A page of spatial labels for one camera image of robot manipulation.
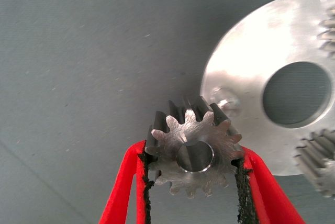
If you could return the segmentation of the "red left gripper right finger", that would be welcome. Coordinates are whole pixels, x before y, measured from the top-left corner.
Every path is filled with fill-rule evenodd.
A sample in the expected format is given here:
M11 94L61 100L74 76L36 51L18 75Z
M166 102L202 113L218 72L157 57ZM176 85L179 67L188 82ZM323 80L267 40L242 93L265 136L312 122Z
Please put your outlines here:
M238 223L305 223L261 157L242 149L243 158L233 162L237 168Z

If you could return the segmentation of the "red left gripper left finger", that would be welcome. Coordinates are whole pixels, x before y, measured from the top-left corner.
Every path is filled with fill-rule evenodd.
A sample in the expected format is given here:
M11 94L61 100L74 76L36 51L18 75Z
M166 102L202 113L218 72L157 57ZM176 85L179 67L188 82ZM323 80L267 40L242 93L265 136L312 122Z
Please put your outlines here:
M125 224L133 179L136 179L136 223L151 223L149 190L154 181L148 176L146 141L130 146L121 162L114 187L108 198L99 223Z

